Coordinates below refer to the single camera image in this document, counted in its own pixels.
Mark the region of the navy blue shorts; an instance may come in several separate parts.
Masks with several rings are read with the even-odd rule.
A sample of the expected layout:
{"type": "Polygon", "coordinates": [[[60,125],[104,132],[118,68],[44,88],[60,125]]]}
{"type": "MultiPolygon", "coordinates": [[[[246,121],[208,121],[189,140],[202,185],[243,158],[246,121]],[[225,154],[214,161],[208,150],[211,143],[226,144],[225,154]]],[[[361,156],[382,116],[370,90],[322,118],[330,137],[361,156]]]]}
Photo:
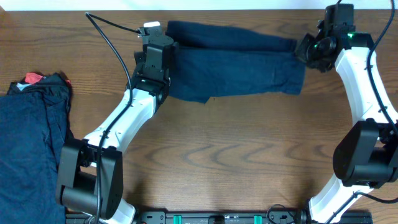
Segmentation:
{"type": "Polygon", "coordinates": [[[296,40],[251,30],[169,21],[178,42],[170,69],[170,96],[206,103],[211,97],[302,91],[305,65],[294,57],[296,40]]]}

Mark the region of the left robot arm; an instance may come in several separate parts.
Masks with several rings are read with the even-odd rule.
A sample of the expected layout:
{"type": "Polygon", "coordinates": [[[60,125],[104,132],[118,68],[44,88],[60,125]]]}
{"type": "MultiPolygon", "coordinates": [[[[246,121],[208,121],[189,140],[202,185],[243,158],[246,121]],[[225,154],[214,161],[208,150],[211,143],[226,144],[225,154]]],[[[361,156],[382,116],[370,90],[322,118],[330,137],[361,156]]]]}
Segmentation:
{"type": "Polygon", "coordinates": [[[58,204],[87,214],[90,223],[133,222],[136,209],[123,199],[123,155],[169,94],[169,68],[177,45],[164,34],[145,35],[121,102],[84,139],[65,141],[55,191],[58,204]]]}

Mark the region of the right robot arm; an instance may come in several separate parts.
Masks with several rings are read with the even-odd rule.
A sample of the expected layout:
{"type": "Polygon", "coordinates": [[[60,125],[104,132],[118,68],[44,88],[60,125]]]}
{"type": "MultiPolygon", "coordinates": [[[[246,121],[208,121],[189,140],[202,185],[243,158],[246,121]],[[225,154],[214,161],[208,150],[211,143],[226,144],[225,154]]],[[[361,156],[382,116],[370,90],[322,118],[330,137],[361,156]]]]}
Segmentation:
{"type": "Polygon", "coordinates": [[[307,34],[295,56],[308,68],[336,70],[348,97],[352,128],[333,154],[333,175],[294,223],[371,223],[368,213],[349,210],[359,198],[397,180],[397,111],[377,69],[377,40],[357,32],[354,6],[337,2],[325,9],[318,34],[307,34]]]}

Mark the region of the navy blue clothes pile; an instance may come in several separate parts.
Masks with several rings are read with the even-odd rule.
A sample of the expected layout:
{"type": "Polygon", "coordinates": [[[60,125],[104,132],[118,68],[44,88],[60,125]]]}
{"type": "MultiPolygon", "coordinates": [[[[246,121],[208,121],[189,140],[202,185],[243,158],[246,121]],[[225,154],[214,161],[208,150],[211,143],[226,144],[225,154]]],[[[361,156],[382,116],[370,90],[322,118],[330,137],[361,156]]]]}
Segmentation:
{"type": "Polygon", "coordinates": [[[57,73],[1,97],[1,223],[65,223],[55,191],[70,97],[57,73]]]}

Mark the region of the red garment in pile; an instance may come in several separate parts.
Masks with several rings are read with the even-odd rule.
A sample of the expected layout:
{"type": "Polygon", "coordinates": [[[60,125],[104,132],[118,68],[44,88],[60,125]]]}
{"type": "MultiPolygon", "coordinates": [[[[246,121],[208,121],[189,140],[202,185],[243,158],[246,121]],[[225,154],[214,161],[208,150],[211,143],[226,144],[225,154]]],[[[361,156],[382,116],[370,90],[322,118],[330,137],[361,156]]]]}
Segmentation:
{"type": "Polygon", "coordinates": [[[68,79],[68,77],[64,73],[54,73],[50,75],[43,75],[41,73],[35,73],[35,72],[29,72],[26,73],[24,82],[27,84],[36,84],[46,78],[50,77],[55,77],[58,76],[60,77],[69,87],[72,87],[72,82],[68,79]]]}

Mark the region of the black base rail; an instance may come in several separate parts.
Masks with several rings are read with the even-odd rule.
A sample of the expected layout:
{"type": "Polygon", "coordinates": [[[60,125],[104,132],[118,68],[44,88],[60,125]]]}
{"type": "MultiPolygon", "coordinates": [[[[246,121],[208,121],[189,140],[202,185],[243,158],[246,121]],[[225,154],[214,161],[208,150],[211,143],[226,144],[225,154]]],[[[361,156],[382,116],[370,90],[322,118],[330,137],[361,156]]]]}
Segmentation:
{"type": "MultiPolygon", "coordinates": [[[[67,214],[66,223],[93,223],[86,214],[67,214]]],[[[293,224],[315,223],[301,212],[271,210],[267,213],[171,213],[171,212],[142,212],[133,221],[122,223],[137,224],[293,224]]],[[[339,222],[342,224],[372,224],[370,212],[345,212],[339,222]]]]}

